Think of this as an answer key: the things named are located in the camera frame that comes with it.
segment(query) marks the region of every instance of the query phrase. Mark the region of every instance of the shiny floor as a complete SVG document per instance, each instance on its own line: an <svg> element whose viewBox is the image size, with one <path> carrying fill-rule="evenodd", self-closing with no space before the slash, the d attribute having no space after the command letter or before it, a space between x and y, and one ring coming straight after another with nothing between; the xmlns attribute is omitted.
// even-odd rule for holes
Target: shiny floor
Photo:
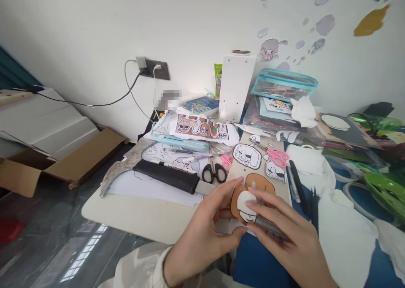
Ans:
<svg viewBox="0 0 405 288"><path fill-rule="evenodd" d="M0 287L98 287L114 276L121 257L150 242L81 215L105 172L129 149L124 146L76 189L44 175L34 198L10 193L0 200L0 218L25 223L14 242L0 246Z"/></svg>

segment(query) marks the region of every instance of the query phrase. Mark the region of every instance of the power outlet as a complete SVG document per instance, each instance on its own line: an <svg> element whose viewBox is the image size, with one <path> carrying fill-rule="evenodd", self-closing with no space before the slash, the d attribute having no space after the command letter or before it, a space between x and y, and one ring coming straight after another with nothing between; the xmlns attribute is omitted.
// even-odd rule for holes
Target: power outlet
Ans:
<svg viewBox="0 0 405 288"><path fill-rule="evenodd" d="M167 62L155 61L155 60L149 60L149 59L145 59L145 61L146 61L146 67L149 69L149 71L151 73L149 75L143 75L143 76L153 78L153 69L156 66L156 64L159 64L162 67L162 69L155 70L156 79L170 80L169 67L167 65Z"/></svg>

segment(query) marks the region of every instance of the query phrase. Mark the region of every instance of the marker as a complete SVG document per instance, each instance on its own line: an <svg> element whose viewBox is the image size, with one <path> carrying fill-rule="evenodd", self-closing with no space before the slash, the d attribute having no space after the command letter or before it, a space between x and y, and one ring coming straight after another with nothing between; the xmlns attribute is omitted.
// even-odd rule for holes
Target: marker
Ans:
<svg viewBox="0 0 405 288"><path fill-rule="evenodd" d="M177 166L168 164L168 163L164 163L163 161L157 161L157 160L152 159L152 160L150 160L150 162L156 163L156 164L158 164L158 165L165 166L165 167L168 167L168 168L174 168L174 169L176 169L176 170L180 170L180 171L183 171L183 172L186 172L186 173L190 173L190 174L196 173L196 171L187 170L187 169L184 169L184 168L180 168L180 167L177 167Z"/></svg>

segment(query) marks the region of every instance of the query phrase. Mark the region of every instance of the pencil case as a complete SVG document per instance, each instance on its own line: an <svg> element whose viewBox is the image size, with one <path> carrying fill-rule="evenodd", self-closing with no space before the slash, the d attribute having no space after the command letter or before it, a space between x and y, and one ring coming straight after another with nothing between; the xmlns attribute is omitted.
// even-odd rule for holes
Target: pencil case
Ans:
<svg viewBox="0 0 405 288"><path fill-rule="evenodd" d="M290 102L311 96L317 86L318 81L310 76L264 68L257 76L251 94Z"/></svg>

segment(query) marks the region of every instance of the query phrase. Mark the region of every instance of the cardboard box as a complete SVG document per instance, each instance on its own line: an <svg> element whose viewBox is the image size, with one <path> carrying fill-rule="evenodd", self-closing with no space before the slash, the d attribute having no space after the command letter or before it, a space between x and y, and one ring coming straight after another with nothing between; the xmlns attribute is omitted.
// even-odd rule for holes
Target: cardboard box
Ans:
<svg viewBox="0 0 405 288"><path fill-rule="evenodd" d="M57 162L32 149L0 159L0 187L33 197L41 173L69 182L70 189L77 187L129 141L109 128L100 129L95 137Z"/></svg>

